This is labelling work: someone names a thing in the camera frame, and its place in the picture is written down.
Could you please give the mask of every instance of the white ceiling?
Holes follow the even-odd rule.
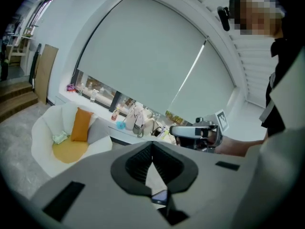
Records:
[[[221,26],[217,7],[228,7],[229,0],[197,1],[201,3],[202,10],[208,10],[210,16],[216,18],[219,26]],[[241,62],[242,76],[245,81],[243,88],[246,88],[244,90],[247,101],[265,107],[265,92],[269,76],[274,72],[277,64],[277,57],[272,58],[270,53],[270,47],[274,40],[258,35],[241,35],[232,26],[231,30],[225,33],[229,34],[229,38],[232,40],[231,47],[233,47]]]

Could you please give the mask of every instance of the black shirt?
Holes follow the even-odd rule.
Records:
[[[294,23],[285,16],[282,19],[282,31],[284,37],[276,39],[271,46],[271,56],[275,57],[278,55],[278,65],[275,68],[273,88],[276,87],[289,70],[302,47],[302,43],[299,41],[300,38],[297,37],[297,31],[293,27],[293,24]],[[269,96],[271,91],[272,88],[269,83],[266,91],[266,107],[271,100]],[[284,131],[285,125],[276,107],[273,107],[269,116],[262,123],[262,126],[267,128],[269,137],[278,132]]]

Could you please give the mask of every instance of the blue fluffy object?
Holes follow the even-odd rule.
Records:
[[[124,128],[126,127],[126,124],[125,124],[125,122],[123,122],[123,121],[117,121],[117,122],[116,122],[116,127],[117,127],[118,129],[124,129]]]

